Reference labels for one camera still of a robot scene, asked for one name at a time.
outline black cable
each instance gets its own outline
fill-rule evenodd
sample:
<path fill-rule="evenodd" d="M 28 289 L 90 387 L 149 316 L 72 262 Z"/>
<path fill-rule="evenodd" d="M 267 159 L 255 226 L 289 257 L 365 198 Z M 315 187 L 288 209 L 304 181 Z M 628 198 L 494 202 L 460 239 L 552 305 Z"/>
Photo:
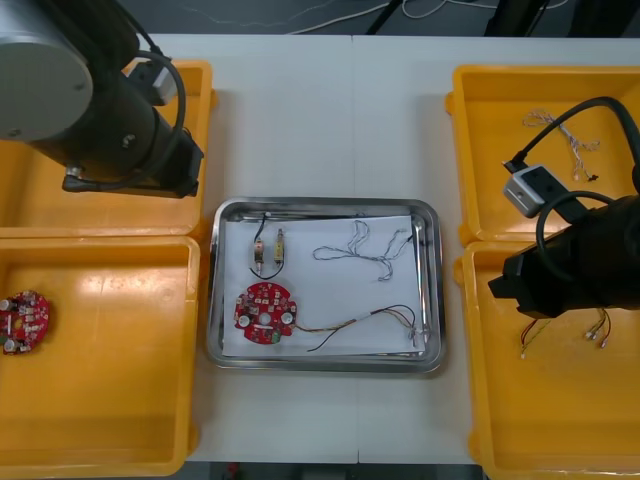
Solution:
<path fill-rule="evenodd" d="M 540 22 L 540 19 L 544 15 L 544 12 L 547 11 L 547 7 L 549 6 L 549 3 L 551 3 L 551 0 L 546 0 L 542 4 L 542 7 L 540 7 L 540 9 L 538 10 L 536 18 L 533 20 L 533 23 L 529 27 L 529 30 L 527 30 L 527 33 L 524 34 L 525 37 L 530 37 L 533 31 L 536 29 L 536 27 L 538 26 L 538 22 Z"/>
<path fill-rule="evenodd" d="M 150 158 L 138 173 L 134 173 L 133 175 L 130 175 L 123 180 L 117 182 L 96 182 L 91 180 L 78 179 L 77 181 L 75 181 L 75 184 L 71 188 L 67 189 L 68 191 L 111 192 L 114 190 L 133 187 L 135 185 L 138 185 L 143 180 L 158 173 L 162 169 L 162 167 L 164 167 L 164 165 L 169 161 L 171 155 L 173 155 L 178 142 L 180 141 L 180 135 L 183 131 L 182 129 L 184 127 L 184 120 L 187 111 L 187 93 L 182 78 L 180 77 L 180 72 L 178 72 L 178 69 L 171 63 L 170 59 L 157 53 L 139 51 L 136 54 L 136 57 L 147 58 L 149 60 L 162 63 L 176 82 L 178 91 L 178 111 L 176 113 L 176 123 L 173 127 L 173 130 L 171 131 L 171 134 L 169 134 L 169 139 L 167 140 L 167 144 L 164 148 L 164 155 L 160 160 Z"/>
<path fill-rule="evenodd" d="M 260 234 L 262 233 L 262 230 L 264 230 L 264 224 L 267 221 L 267 213 L 265 212 L 262 215 L 262 223 L 260 224 L 260 227 L 258 228 L 258 231 L 256 232 L 256 236 L 253 237 L 253 243 L 256 243 L 258 241 L 258 238 L 260 238 Z"/>
<path fill-rule="evenodd" d="M 122 6 L 122 4 L 120 2 L 115 2 L 115 4 L 120 8 L 120 11 L 122 12 L 122 14 L 125 17 L 127 17 L 127 21 L 131 24 L 131 26 L 134 29 L 136 29 L 138 31 L 138 33 L 142 36 L 142 38 L 144 38 L 144 41 L 147 42 L 147 44 L 149 45 L 149 50 L 151 50 L 153 53 L 157 53 L 158 55 L 163 55 L 164 56 L 164 54 L 162 53 L 162 50 L 160 50 L 160 47 L 158 47 L 158 45 L 156 45 L 156 43 L 149 36 L 149 34 L 146 32 L 146 30 L 140 24 L 140 22 L 136 19 L 136 17 L 134 17 L 131 14 L 131 12 L 129 12 L 129 10 L 124 8 L 124 6 Z"/>
<path fill-rule="evenodd" d="M 331 337 L 333 337 L 336 333 L 338 333 L 340 330 L 342 330 L 342 329 L 343 329 L 343 328 L 345 328 L 345 327 L 336 328 L 333 332 L 331 332 L 331 333 L 329 334 L 329 336 L 327 336 L 327 338 L 325 338 L 325 339 L 323 340 L 323 342 L 322 342 L 320 345 L 318 345 L 317 347 L 314 347 L 314 348 L 312 348 L 312 349 L 310 349 L 310 350 L 307 350 L 307 352 L 315 352 L 316 350 L 319 350 L 319 349 L 320 349 L 320 348 L 321 348 L 325 343 L 327 343 L 327 342 L 329 341 L 329 339 L 330 339 Z"/>
<path fill-rule="evenodd" d="M 593 200 L 598 200 L 600 202 L 610 204 L 613 202 L 613 199 L 607 197 L 606 195 L 602 195 L 601 193 L 596 192 L 587 192 L 582 190 L 576 190 L 575 192 L 566 192 L 560 195 L 559 197 L 554 198 L 550 202 L 547 202 L 542 210 L 540 210 L 540 216 L 538 217 L 538 222 L 536 223 L 536 246 L 538 247 L 538 255 L 540 255 L 540 260 L 544 264 L 544 266 L 549 270 L 553 275 L 558 277 L 560 280 L 564 280 L 565 282 L 573 282 L 575 278 L 573 275 L 568 274 L 562 268 L 558 267 L 558 265 L 551 259 L 549 256 L 549 252 L 547 250 L 547 245 L 544 239 L 544 224 L 547 221 L 547 217 L 556 208 L 563 202 L 567 200 L 572 200 L 574 198 L 591 198 Z"/>
<path fill-rule="evenodd" d="M 540 140 L 546 137 L 552 130 L 559 127 L 562 123 L 573 117 L 575 114 L 592 107 L 607 107 L 613 111 L 616 117 L 618 117 L 622 130 L 624 131 L 624 134 L 627 138 L 627 142 L 629 143 L 629 149 L 631 150 L 633 161 L 637 167 L 640 167 L 640 132 L 638 131 L 638 126 L 633 121 L 633 117 L 626 109 L 626 107 L 618 100 L 611 97 L 592 98 L 590 100 L 579 103 L 575 107 L 567 110 L 553 122 L 547 125 L 540 133 L 538 133 L 538 135 L 536 135 L 535 138 L 531 140 L 526 147 L 520 150 L 513 157 L 510 163 L 512 163 L 513 165 L 522 163 L 529 151 L 533 147 L 535 147 L 538 142 L 540 142 Z"/>
<path fill-rule="evenodd" d="M 385 310 L 391 310 L 394 308 L 406 308 L 407 310 L 409 310 L 411 312 L 411 316 L 413 317 L 413 320 L 411 322 L 411 328 L 416 328 L 416 312 L 413 311 L 413 308 L 411 308 L 409 305 L 404 305 L 404 304 L 398 304 L 398 305 L 390 305 L 388 307 L 384 307 L 381 308 L 379 310 L 374 310 L 373 312 L 371 312 L 371 314 L 376 314 L 378 312 L 384 312 Z"/>
<path fill-rule="evenodd" d="M 258 273 L 253 268 L 249 268 L 249 270 L 251 270 L 251 273 L 253 273 L 260 280 L 271 280 L 272 278 L 277 277 L 278 274 L 282 271 L 283 268 L 284 268 L 284 259 L 282 260 L 282 263 L 280 264 L 280 268 L 278 268 L 278 271 L 276 273 L 274 273 L 273 275 L 270 275 L 268 277 L 263 277 L 263 276 L 258 275 Z"/>
<path fill-rule="evenodd" d="M 411 324 L 411 330 L 415 331 L 415 328 L 416 328 L 416 312 L 414 312 L 414 311 L 413 311 L 413 308 L 409 307 L 408 305 L 404 305 L 404 304 L 397 304 L 397 305 L 390 305 L 390 306 L 388 306 L 388 307 L 378 308 L 377 310 L 372 310 L 371 312 L 369 312 L 369 315 L 368 315 L 367 317 L 364 317 L 364 318 L 368 318 L 368 317 L 371 317 L 371 316 L 373 316 L 373 315 L 377 315 L 378 313 L 383 313 L 383 312 L 391 313 L 391 312 L 394 312 L 394 313 L 397 313 L 397 314 L 399 314 L 400 316 L 404 317 L 404 318 L 405 318 L 405 320 L 407 320 L 407 322 L 409 322 L 409 320 L 407 319 L 407 317 L 405 317 L 402 313 L 398 312 L 397 310 L 393 310 L 394 308 L 399 308 L 399 307 L 401 307 L 401 308 L 406 308 L 407 310 L 409 310 L 409 311 L 411 312 L 411 315 L 412 315 L 412 317 L 413 317 L 413 321 L 412 321 L 412 322 L 410 322 L 410 324 Z M 340 327 L 337 327 L 333 332 L 331 332 L 331 333 L 327 336 L 327 338 L 325 338 L 325 339 L 322 341 L 322 343 L 321 343 L 320 345 L 318 345 L 317 347 L 312 348 L 311 350 L 307 350 L 307 352 L 315 352 L 316 350 L 320 349 L 320 348 L 321 348 L 325 343 L 327 343 L 327 342 L 329 341 L 329 339 L 330 339 L 331 337 L 333 337 L 333 336 L 334 336 L 336 333 L 338 333 L 340 330 L 342 330 L 343 328 L 346 328 L 346 327 L 348 327 L 348 326 L 350 326 L 350 325 L 353 325 L 354 323 L 356 323 L 356 322 L 358 322 L 358 321 L 359 321 L 359 320 L 357 320 L 357 319 L 352 319 L 352 320 L 349 320 L 348 322 L 345 322 L 345 324 L 344 324 L 344 325 L 342 325 L 342 326 L 340 326 Z"/>

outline circuit board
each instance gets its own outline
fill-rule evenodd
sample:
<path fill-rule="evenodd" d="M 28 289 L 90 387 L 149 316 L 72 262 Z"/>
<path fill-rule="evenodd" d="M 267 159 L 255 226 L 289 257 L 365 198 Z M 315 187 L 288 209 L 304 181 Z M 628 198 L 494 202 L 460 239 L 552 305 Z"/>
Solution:
<path fill-rule="evenodd" d="M 297 305 L 286 288 L 271 282 L 251 285 L 236 299 L 235 326 L 244 330 L 246 339 L 261 345 L 273 345 L 283 335 L 293 333 Z"/>
<path fill-rule="evenodd" d="M 0 300 L 2 353 L 29 353 L 47 334 L 49 313 L 47 299 L 32 290 Z"/>

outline resistor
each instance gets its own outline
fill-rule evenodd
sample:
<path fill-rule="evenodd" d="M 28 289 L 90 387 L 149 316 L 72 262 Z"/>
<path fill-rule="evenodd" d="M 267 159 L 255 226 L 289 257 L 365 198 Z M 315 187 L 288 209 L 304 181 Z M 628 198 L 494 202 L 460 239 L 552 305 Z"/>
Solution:
<path fill-rule="evenodd" d="M 262 273 L 262 265 L 264 265 L 264 243 L 259 238 L 253 244 L 253 262 L 256 264 L 258 275 Z"/>
<path fill-rule="evenodd" d="M 278 229 L 278 237 L 276 238 L 276 247 L 273 251 L 273 260 L 276 265 L 282 265 L 284 262 L 284 232 L 281 228 Z"/>

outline metal tray rim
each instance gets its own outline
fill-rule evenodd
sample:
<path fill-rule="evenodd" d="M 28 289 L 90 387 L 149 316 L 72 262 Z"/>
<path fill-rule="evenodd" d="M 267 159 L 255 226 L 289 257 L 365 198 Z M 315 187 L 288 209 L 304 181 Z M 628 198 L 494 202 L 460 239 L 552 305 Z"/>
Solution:
<path fill-rule="evenodd" d="M 432 276 L 434 285 L 429 291 L 429 304 L 434 301 L 435 308 L 431 308 L 434 313 L 434 325 L 438 327 L 438 350 L 435 356 L 428 362 L 415 359 L 384 360 L 387 355 L 362 355 L 362 356 L 326 356 L 321 360 L 309 361 L 306 357 L 287 357 L 282 359 L 274 358 L 230 358 L 222 355 L 222 349 L 217 342 L 212 342 L 212 327 L 219 323 L 213 318 L 214 315 L 214 294 L 215 287 L 222 280 L 217 279 L 219 275 L 216 261 L 220 245 L 220 227 L 227 210 L 243 203 L 256 203 L 268 205 L 313 205 L 322 207 L 323 205 L 339 207 L 348 206 L 350 208 L 364 207 L 413 207 L 420 211 L 420 215 L 432 229 L 433 241 L 430 249 L 434 254 L 434 265 Z M 381 199 L 381 198 L 339 198 L 339 197 L 234 197 L 225 200 L 216 210 L 214 215 L 212 237 L 211 237 L 211 263 L 212 269 L 209 278 L 209 305 L 206 353 L 211 361 L 222 368 L 241 369 L 280 369 L 298 371 L 344 371 L 344 372 L 376 372 L 376 373 L 430 373 L 436 370 L 442 363 L 446 354 L 446 323 L 444 318 L 444 293 L 442 280 L 442 239 L 440 234 L 440 222 L 435 210 L 427 203 L 415 199 Z M 390 354 L 393 357 L 400 357 L 401 354 Z"/>

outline table surface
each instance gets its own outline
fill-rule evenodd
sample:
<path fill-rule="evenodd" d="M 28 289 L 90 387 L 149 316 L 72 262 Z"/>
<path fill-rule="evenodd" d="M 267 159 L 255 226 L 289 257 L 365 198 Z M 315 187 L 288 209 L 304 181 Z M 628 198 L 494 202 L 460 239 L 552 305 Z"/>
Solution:
<path fill-rule="evenodd" d="M 430 377 L 222 370 L 198 352 L 190 460 L 471 463 L 451 121 L 461 64 L 637 64 L 636 40 L 155 35 L 214 67 L 205 212 L 228 197 L 416 198 L 440 215 L 448 356 Z"/>

